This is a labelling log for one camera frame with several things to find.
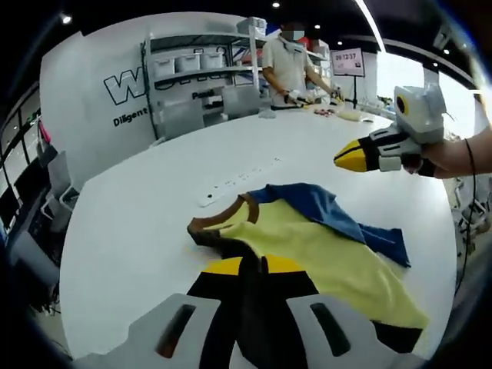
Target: blue cloth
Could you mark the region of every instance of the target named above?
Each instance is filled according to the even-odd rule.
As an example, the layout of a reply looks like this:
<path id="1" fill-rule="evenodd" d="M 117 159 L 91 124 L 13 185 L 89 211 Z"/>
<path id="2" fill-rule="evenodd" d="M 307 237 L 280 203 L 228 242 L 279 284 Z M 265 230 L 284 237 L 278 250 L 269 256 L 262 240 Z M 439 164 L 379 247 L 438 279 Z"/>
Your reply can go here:
<path id="1" fill-rule="evenodd" d="M 357 223 L 338 206 L 334 194 L 318 185 L 267 184 L 264 189 L 251 191 L 249 194 L 258 204 L 283 199 L 310 221 L 333 228 L 403 267 L 411 266 L 401 229 L 383 229 Z"/>

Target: face mask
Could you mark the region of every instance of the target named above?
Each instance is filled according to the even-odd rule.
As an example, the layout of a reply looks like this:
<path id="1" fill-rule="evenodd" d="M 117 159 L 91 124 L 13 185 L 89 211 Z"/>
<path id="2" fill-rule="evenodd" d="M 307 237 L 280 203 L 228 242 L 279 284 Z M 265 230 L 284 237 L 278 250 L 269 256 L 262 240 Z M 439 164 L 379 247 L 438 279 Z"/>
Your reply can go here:
<path id="1" fill-rule="evenodd" d="M 304 37 L 304 31 L 293 31 L 292 32 L 292 39 L 294 41 L 298 41 L 303 37 Z"/>

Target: white table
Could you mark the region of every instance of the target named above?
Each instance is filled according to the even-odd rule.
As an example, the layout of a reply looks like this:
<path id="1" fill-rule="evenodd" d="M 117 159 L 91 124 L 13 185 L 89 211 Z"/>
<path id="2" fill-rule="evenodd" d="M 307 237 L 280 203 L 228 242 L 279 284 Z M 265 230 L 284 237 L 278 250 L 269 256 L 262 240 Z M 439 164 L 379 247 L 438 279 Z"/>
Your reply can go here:
<path id="1" fill-rule="evenodd" d="M 404 284 L 430 317 L 414 353 L 436 351 L 453 303 L 454 226 L 442 181 L 405 171 L 366 174 L 336 168 L 349 141 L 389 125 L 356 123 L 309 111 L 277 112 L 196 131 L 149 149 L 91 179 L 68 227 L 61 263 L 61 309 L 74 358 L 105 353 L 131 322 L 173 293 L 186 293 L 216 258 L 186 231 L 193 217 L 217 214 L 237 196 L 267 183 L 323 186 L 356 221 L 401 228 L 412 268 Z M 274 157 L 277 167 L 201 208 L 217 183 Z"/>

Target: person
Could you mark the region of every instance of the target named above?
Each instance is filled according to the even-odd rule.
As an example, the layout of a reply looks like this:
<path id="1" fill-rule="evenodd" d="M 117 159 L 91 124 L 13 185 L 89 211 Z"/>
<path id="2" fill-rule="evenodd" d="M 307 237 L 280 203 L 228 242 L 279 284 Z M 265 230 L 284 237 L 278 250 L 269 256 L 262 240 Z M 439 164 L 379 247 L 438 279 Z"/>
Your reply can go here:
<path id="1" fill-rule="evenodd" d="M 473 155 L 474 169 L 465 140 L 456 142 L 445 140 L 427 145 L 422 152 L 422 158 L 429 159 L 437 166 L 434 172 L 435 178 L 492 173 L 492 129 L 486 128 L 478 135 L 468 138 L 468 144 Z M 406 169 L 413 174 L 419 167 L 415 165 Z"/>
<path id="2" fill-rule="evenodd" d="M 274 107 L 295 106 L 296 96 L 306 95 L 304 73 L 328 94 L 336 93 L 314 71 L 304 46 L 298 42 L 303 37 L 304 26 L 301 23 L 287 22 L 281 26 L 280 35 L 263 47 L 263 76 L 270 84 Z"/>

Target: monitor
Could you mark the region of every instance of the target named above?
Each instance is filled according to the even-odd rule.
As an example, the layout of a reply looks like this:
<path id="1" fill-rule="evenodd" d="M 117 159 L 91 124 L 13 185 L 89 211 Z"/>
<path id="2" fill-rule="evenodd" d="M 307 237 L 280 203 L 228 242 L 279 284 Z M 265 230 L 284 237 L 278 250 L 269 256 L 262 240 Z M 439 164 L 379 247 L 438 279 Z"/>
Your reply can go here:
<path id="1" fill-rule="evenodd" d="M 364 57 L 359 48 L 331 52 L 334 75 L 365 77 Z"/>
<path id="2" fill-rule="evenodd" d="M 36 158 L 14 183 L 23 204 L 34 201 L 49 186 L 48 169 L 43 168 Z"/>
<path id="3" fill-rule="evenodd" d="M 18 208 L 19 204 L 15 198 L 14 190 L 12 187 L 8 187 L 7 191 L 0 196 L 0 218 L 5 228 L 10 225 Z"/>

